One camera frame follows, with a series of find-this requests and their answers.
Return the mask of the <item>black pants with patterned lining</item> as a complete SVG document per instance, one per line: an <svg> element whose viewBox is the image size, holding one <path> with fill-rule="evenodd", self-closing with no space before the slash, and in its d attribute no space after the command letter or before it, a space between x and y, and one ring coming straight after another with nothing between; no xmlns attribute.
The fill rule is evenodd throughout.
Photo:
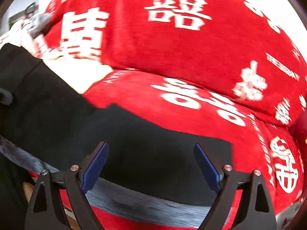
<svg viewBox="0 0 307 230"><path fill-rule="evenodd" d="M1 153L13 163L40 171L66 170L110 147L89 200L112 215L173 227L198 227L214 201L193 155L200 142L230 160L222 140L173 131L115 104L89 104L42 60L25 49L1 48L1 89L12 94L1 105Z"/></svg>

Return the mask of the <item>dark red pillow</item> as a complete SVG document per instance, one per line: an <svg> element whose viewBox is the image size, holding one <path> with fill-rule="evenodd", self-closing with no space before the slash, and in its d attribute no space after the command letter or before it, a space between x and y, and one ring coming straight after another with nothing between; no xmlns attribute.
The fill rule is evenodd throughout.
<svg viewBox="0 0 307 230"><path fill-rule="evenodd" d="M289 127L292 138L297 142L300 148L306 149L307 138L307 111L304 111L293 125Z"/></svg>

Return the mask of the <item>red blanket with white characters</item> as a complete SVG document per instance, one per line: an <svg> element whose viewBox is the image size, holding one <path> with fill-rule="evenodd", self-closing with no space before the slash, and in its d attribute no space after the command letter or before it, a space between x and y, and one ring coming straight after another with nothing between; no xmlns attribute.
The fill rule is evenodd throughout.
<svg viewBox="0 0 307 230"><path fill-rule="evenodd" d="M45 12L53 17L40 59L76 93L95 108L115 104L225 141L230 160L197 143L237 171L260 170L277 229L290 227L306 187L306 151L289 132L306 111L306 62L264 9L250 0L51 0ZM199 229L95 206L89 194L109 152L102 141L66 170L39 173L26 228L68 229L70 209L80 229Z"/></svg>

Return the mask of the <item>grey and white cloth pile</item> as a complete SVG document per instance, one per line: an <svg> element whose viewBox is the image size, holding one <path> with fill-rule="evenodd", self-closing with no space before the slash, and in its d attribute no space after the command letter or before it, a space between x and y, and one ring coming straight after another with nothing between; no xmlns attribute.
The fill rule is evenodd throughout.
<svg viewBox="0 0 307 230"><path fill-rule="evenodd" d="M1 36L1 49L6 44L23 47L32 56L41 58L44 53L43 32L48 29L53 12L35 14L29 19L19 20Z"/></svg>

